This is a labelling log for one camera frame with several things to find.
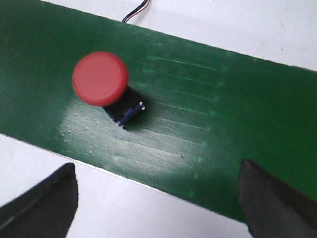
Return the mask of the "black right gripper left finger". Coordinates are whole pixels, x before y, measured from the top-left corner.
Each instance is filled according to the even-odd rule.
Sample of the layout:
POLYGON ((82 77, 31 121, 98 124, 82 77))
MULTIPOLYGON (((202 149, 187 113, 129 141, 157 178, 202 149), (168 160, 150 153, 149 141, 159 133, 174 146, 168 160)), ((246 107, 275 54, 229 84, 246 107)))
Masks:
POLYGON ((0 208, 2 238, 64 238, 78 207, 73 163, 66 163, 36 186, 0 208))

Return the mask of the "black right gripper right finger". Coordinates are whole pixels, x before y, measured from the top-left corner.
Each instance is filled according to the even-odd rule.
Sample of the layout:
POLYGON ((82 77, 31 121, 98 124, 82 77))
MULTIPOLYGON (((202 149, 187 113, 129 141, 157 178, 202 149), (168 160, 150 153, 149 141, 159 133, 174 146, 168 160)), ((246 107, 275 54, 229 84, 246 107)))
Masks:
POLYGON ((238 197, 254 238, 317 236, 317 203, 252 160, 241 161, 238 197))

